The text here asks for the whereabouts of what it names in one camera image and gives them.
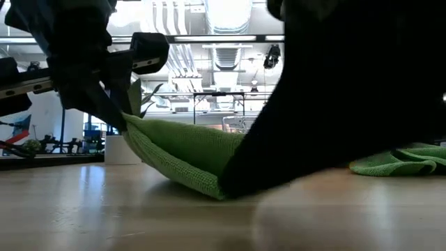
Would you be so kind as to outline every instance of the ceiling duct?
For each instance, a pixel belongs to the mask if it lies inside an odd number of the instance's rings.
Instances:
[[[252,0],[205,0],[209,34],[246,34],[251,18]],[[234,70],[241,58],[242,48],[213,49],[215,67]]]
[[[252,0],[204,0],[208,33],[213,35],[246,34],[251,18]],[[218,90],[233,88],[237,84],[238,73],[235,70],[240,63],[243,48],[240,44],[224,44],[228,47],[213,49],[213,80]],[[220,108],[231,108],[228,97],[220,98],[224,105]]]

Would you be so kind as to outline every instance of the fluorescent light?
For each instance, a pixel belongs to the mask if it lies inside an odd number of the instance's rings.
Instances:
[[[240,49],[252,48],[252,45],[202,45],[203,49]]]
[[[255,41],[256,36],[176,36],[175,41],[177,42],[240,42],[240,41]]]
[[[283,36],[283,35],[266,36],[265,40],[267,40],[267,41],[283,42],[285,40],[285,36]]]
[[[30,37],[2,37],[0,45],[36,45],[36,40]]]

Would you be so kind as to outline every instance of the towel fold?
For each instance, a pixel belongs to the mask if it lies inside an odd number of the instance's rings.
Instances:
[[[366,176],[444,174],[445,167],[446,148],[423,143],[378,153],[350,164],[352,171]]]

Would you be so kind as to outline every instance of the white pot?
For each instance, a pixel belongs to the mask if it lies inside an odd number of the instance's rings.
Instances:
[[[105,137],[105,164],[106,165],[136,165],[141,159],[133,153],[122,135]]]

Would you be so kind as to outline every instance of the robotic arm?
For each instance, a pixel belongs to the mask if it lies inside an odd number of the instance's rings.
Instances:
[[[157,72],[169,44],[158,33],[134,33],[129,50],[108,52],[107,32],[116,0],[11,0],[5,24],[31,33],[47,55],[48,69],[18,73],[14,59],[0,59],[0,116],[31,106],[26,93],[56,90],[66,109],[79,109],[125,130],[130,75]]]

